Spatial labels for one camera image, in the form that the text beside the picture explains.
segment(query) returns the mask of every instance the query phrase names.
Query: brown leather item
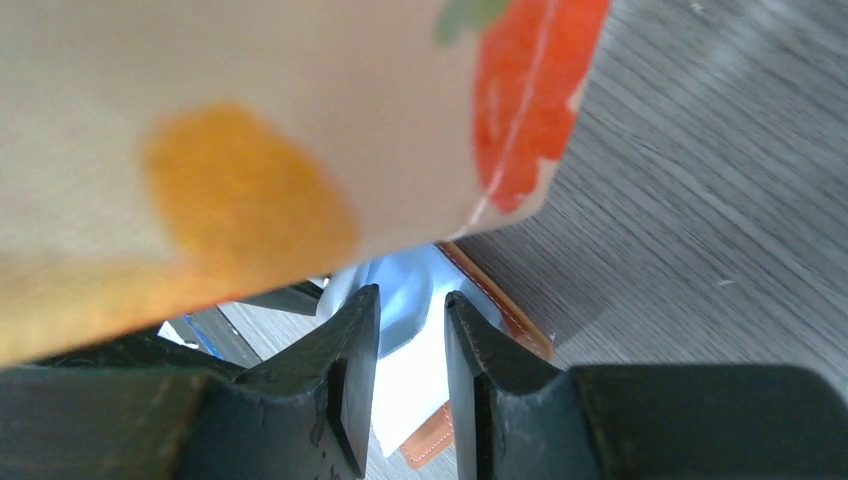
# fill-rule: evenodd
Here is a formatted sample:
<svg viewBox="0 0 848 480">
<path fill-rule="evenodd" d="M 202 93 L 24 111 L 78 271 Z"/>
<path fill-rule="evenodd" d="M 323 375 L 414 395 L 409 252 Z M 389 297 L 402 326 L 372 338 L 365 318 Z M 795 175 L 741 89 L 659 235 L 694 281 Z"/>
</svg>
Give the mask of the brown leather item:
<svg viewBox="0 0 848 480">
<path fill-rule="evenodd" d="M 553 345 L 527 315 L 498 288 L 480 267 L 474 264 L 454 243 L 440 243 L 439 249 L 489 297 L 501 311 L 512 337 L 537 356 L 550 360 Z M 453 418 L 450 402 L 445 403 L 415 431 L 400 450 L 413 470 L 426 465 L 453 444 Z"/>
</svg>

